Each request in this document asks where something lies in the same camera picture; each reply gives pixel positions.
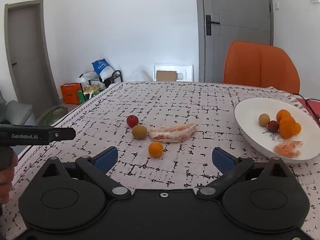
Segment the person's left hand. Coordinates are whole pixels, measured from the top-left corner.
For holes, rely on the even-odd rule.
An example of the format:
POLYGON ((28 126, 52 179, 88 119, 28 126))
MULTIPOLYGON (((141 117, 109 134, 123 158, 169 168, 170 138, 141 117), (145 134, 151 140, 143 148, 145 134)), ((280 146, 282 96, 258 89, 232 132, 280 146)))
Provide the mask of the person's left hand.
POLYGON ((18 164, 17 154, 14 153, 10 165, 7 169, 0 172, 0 202, 1 204, 7 204, 9 201, 9 193, 12 188, 12 181, 14 178, 15 167, 18 164))

